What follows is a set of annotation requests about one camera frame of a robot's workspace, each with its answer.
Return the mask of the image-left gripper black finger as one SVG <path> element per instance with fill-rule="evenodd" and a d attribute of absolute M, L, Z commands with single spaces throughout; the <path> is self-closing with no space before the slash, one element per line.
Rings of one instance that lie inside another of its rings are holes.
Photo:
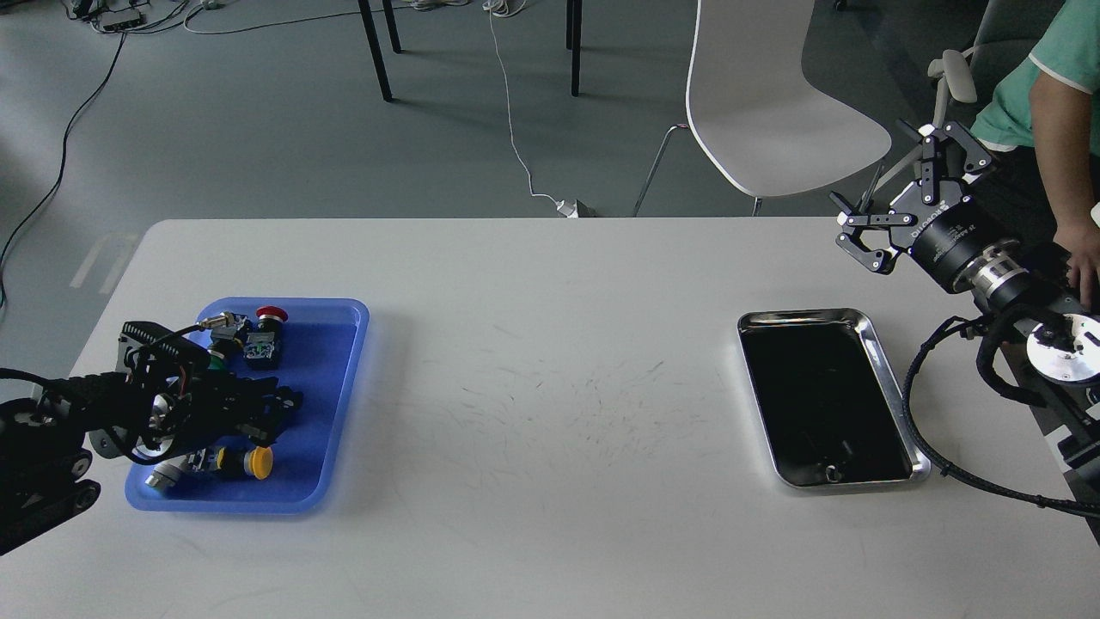
<path fill-rule="evenodd" d="M 296 413 L 237 414 L 223 423 L 220 438 L 244 438 L 253 445 L 270 447 L 294 423 Z"/>
<path fill-rule="evenodd" d="M 232 383 L 237 414 L 292 413 L 302 407 L 302 393 L 277 377 L 237 377 Z"/>

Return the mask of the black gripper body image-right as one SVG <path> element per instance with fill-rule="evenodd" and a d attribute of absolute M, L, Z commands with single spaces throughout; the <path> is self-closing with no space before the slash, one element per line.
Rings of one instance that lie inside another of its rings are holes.
<path fill-rule="evenodd" d="M 939 188 L 934 205 L 924 203 L 922 188 L 908 185 L 890 206 L 897 215 L 913 219 L 911 226 L 891 231 L 891 242 L 908 250 L 911 258 L 948 294 L 974 289 L 963 270 L 988 248 L 1015 248 L 1015 236 L 987 214 L 963 185 Z"/>

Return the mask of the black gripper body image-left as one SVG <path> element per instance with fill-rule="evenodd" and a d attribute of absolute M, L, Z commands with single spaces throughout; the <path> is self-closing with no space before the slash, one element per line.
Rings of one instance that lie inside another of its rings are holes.
<path fill-rule="evenodd" d="M 210 371 L 210 333 L 198 324 L 173 330 L 157 322 L 129 321 L 119 338 L 120 388 L 107 411 L 107 428 L 90 433 L 105 458 L 125 456 L 158 463 L 212 445 L 237 416 L 229 371 Z"/>

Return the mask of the person's hand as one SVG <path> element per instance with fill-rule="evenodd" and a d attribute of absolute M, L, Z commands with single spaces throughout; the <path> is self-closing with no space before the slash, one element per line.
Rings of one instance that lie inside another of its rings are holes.
<path fill-rule="evenodd" d="M 1088 312 L 1097 310 L 1099 228 L 1093 222 L 1057 224 L 1054 242 L 1069 253 L 1066 281 Z"/>

